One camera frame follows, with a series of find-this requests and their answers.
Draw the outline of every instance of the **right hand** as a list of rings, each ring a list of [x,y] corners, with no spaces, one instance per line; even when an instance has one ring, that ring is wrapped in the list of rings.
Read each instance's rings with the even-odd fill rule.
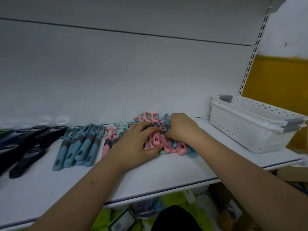
[[[198,124],[185,113],[173,113],[170,117],[171,129],[166,138],[187,143],[200,130]]]

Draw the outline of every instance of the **white wall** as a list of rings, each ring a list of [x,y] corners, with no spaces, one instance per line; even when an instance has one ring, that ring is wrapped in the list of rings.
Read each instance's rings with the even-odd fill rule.
[[[258,53],[308,58],[308,0],[287,0],[270,16]]]

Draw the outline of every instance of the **stacked baskets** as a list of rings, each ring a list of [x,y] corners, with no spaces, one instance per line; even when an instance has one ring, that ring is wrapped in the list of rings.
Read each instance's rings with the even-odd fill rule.
[[[241,96],[215,96],[210,123],[256,153],[285,148],[307,116]]]

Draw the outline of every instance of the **yellow wall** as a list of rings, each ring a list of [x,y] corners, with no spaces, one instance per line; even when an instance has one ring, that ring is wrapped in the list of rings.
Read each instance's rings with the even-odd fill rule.
[[[257,56],[242,95],[308,116],[308,60]],[[306,133],[291,143],[306,148]]]

